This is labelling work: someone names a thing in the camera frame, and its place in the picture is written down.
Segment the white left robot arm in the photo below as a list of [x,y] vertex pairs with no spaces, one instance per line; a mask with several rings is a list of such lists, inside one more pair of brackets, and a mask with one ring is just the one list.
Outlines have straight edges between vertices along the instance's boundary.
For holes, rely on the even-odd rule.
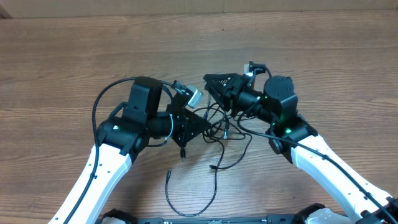
[[203,92],[150,77],[131,77],[129,99],[96,123],[95,102],[91,121],[94,145],[87,163],[51,223],[137,223],[136,217],[117,209],[101,215],[111,192],[151,139],[172,139],[185,158],[185,147],[210,127],[192,109]]

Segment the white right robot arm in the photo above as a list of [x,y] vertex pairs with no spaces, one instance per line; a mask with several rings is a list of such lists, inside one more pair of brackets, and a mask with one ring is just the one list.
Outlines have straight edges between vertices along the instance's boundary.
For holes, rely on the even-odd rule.
[[312,177],[343,209],[352,223],[397,223],[397,199],[361,177],[342,160],[297,111],[290,77],[269,77],[262,91],[255,74],[206,74],[205,90],[226,111],[241,119],[268,123],[263,137],[276,154]]

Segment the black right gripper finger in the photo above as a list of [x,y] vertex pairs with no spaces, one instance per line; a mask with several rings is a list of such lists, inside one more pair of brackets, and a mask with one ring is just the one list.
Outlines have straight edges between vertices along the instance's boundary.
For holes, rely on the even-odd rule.
[[206,91],[214,91],[221,95],[233,91],[241,83],[241,75],[237,73],[206,74],[203,79]]
[[231,109],[230,97],[221,90],[217,90],[215,87],[209,85],[205,85],[205,90],[214,98],[223,110],[229,111]]

